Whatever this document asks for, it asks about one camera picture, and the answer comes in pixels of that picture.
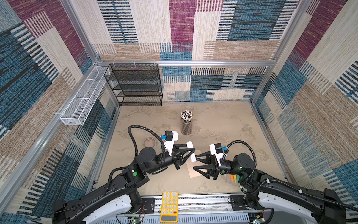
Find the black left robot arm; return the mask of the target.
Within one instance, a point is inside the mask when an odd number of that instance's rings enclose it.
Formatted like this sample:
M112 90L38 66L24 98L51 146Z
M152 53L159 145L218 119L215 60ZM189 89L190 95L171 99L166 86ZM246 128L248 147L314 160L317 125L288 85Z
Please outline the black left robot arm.
M131 133L134 128L152 134L160 142L161 152L157 154L152 147L139 151ZM171 165L180 169L195 152L191 143L176 144L173 131L166 131L164 137L160 137L144 126L131 125L128 127L128 134L135 148L133 161L125 167L115 168L110 172L107 183L89 194L69 202L59 200L54 203L54 224L98 222L100 216L96 212L108 217L110 212L118 211L117 207L123 205L121 197L129 199L128 212L138 211L142 205L138 188L149 181L148 175L157 175Z

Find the white glue stick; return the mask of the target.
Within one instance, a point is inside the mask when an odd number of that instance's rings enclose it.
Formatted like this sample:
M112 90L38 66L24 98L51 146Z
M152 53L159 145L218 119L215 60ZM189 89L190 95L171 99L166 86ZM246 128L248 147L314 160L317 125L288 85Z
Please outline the white glue stick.
M195 156L195 148L194 148L194 145L191 141L187 142L186 143L186 146L188 149L190 149L190 161L191 162L196 162L196 156Z

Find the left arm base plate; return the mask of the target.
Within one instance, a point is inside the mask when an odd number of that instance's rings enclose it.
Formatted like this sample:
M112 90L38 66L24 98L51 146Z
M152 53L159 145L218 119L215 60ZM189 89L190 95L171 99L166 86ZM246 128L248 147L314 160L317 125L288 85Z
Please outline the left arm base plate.
M118 210L115 215L139 215L139 214L152 214L154 213L155 198L130 198L128 195L124 195L116 206Z

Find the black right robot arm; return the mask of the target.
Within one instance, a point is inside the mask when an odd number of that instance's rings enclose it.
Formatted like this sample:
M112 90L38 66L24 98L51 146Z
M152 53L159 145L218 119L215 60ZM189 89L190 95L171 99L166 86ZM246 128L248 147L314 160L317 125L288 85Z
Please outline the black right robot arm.
M246 206L255 209L273 209L290 213L314 224L357 223L347 218L346 211L357 212L357 207L344 204L331 189L323 191L296 186L258 170L256 155L244 141L235 140L223 147L220 143L196 156L202 166L194 170L216 180L219 175L235 175L244 193Z

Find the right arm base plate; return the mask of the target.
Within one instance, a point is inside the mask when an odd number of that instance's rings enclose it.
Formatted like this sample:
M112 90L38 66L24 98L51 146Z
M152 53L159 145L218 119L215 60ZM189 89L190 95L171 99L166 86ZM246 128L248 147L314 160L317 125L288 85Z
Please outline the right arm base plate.
M243 210L270 210L270 208L262 207L258 199L254 196L243 195L230 195L228 203L232 206L233 211Z

